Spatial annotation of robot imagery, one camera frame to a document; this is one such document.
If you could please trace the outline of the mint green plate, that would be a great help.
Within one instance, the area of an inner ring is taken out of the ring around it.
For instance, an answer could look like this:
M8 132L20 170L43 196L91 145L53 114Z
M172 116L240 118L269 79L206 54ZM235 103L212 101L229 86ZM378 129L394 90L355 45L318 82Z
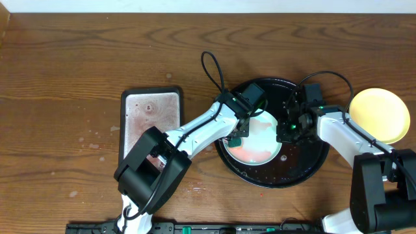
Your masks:
M249 166L266 164L282 147L282 143L276 141L277 124L275 117L264 110L259 116L250 118L249 136L241 137L241 147L229 148L226 139L222 143L226 152L239 163Z

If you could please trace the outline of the yellow plate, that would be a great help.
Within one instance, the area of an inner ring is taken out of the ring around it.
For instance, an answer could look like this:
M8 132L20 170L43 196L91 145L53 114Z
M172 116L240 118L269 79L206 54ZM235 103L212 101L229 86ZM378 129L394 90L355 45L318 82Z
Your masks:
M385 144L398 142L410 128L406 104L382 88L368 88L358 93L350 104L349 114L361 128Z

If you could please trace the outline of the green and yellow sponge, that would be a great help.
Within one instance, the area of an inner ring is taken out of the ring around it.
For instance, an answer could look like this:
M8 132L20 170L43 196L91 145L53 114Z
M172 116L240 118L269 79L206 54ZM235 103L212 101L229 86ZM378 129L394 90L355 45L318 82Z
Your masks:
M227 139L227 146L229 148L239 148L242 146L242 138L235 137Z

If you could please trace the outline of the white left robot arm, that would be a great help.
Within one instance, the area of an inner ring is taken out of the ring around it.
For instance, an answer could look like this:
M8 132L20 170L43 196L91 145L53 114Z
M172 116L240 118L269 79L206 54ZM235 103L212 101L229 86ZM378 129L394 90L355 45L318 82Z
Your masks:
M120 233L148 233L152 214L176 191L193 156L234 132L248 136L246 126L259 101L248 94L226 92L206 113L178 129L146 130L114 173L126 203L116 223Z

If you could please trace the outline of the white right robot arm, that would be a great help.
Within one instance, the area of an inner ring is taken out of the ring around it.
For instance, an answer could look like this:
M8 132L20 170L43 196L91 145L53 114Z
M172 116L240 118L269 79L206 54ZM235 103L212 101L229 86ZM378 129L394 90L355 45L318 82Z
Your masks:
M381 233L415 227L415 152L373 138L337 106L289 111L277 140L321 141L351 166L350 205L321 221L326 233Z

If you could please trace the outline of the round black serving tray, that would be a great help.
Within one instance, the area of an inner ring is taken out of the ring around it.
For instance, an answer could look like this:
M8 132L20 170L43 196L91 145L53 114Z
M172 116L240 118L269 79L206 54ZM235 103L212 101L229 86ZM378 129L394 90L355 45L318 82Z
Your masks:
M287 113L283 110L283 103L296 85L286 79L266 77L246 81L231 91L243 92L252 83L265 91L268 99L266 111L278 120L285 117ZM223 142L217 140L214 144L223 163L235 175L253 185L273 189L292 187L307 180L323 165L330 148L323 141L300 145L284 143L270 162L248 166L233 159Z

